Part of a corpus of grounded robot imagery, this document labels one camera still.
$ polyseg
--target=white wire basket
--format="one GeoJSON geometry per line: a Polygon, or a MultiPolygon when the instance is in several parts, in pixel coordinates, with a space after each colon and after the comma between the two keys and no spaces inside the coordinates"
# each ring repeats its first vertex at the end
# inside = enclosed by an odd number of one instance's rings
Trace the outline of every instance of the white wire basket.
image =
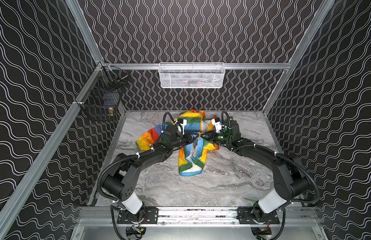
{"type": "Polygon", "coordinates": [[[224,63],[159,63],[162,88],[221,88],[224,63]]]}

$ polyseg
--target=basket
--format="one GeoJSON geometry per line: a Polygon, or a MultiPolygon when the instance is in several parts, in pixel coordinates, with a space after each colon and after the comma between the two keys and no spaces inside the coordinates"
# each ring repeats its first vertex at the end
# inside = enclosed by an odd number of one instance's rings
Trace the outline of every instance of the basket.
{"type": "Polygon", "coordinates": [[[93,83],[86,95],[84,103],[80,107],[91,121],[113,121],[117,120],[119,114],[119,103],[121,99],[121,88],[127,82],[128,74],[118,79],[100,75],[93,83]]]}
{"type": "Polygon", "coordinates": [[[221,88],[224,63],[159,63],[162,88],[221,88]]]}

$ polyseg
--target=wavy line pattern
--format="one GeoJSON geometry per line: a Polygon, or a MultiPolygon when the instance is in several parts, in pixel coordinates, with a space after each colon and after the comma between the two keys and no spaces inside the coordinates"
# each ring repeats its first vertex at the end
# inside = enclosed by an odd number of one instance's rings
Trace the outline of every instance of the wavy line pattern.
{"type": "Polygon", "coordinates": [[[269,120],[322,190],[327,237],[371,239],[371,0],[335,2],[269,120]]]}
{"type": "Polygon", "coordinates": [[[0,210],[95,63],[63,0],[0,0],[0,210]]]}
{"type": "Polygon", "coordinates": [[[5,239],[70,239],[117,123],[91,122],[79,113],[5,239]]]}
{"type": "MultiPolygon", "coordinates": [[[[111,77],[121,73],[105,69],[111,77]]],[[[227,70],[220,89],[169,89],[160,87],[157,71],[133,70],[122,102],[129,110],[262,110],[282,71],[227,70]]]]}
{"type": "Polygon", "coordinates": [[[321,0],[79,0],[109,63],[285,63],[321,0]]]}

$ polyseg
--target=robotic arm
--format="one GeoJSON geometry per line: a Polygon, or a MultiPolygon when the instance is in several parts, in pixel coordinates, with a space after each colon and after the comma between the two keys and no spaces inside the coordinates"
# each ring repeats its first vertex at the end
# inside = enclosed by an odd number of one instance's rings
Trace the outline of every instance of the robotic arm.
{"type": "Polygon", "coordinates": [[[264,198],[255,202],[253,206],[251,213],[256,222],[266,222],[270,215],[275,215],[273,213],[275,209],[283,209],[292,202],[315,203],[318,200],[318,188],[302,166],[299,157],[286,157],[284,154],[242,138],[239,125],[229,116],[225,121],[216,118],[212,123],[215,125],[215,129],[204,134],[184,132],[184,124],[169,125],[158,141],[151,146],[151,150],[130,156],[119,154],[114,162],[100,174],[97,190],[104,197],[113,199],[114,202],[122,202],[132,214],[138,213],[142,202],[134,190],[140,172],[155,163],[167,160],[175,148],[181,148],[193,143],[198,137],[202,137],[227,147],[240,156],[249,157],[273,172],[274,188],[264,198]],[[126,170],[126,174],[123,176],[120,174],[120,170],[126,170]],[[102,187],[112,195],[103,192],[102,187]],[[316,193],[313,200],[294,199],[310,187],[313,187],[316,193]]]}

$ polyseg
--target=black wire basket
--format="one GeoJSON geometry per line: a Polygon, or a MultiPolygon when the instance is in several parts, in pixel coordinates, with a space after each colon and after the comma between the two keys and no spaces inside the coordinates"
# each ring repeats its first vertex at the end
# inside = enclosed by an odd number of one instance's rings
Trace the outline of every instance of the black wire basket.
{"type": "Polygon", "coordinates": [[[121,89],[125,87],[127,80],[127,73],[118,78],[99,75],[88,91],[85,102],[80,104],[85,115],[91,121],[118,120],[121,89]]]}

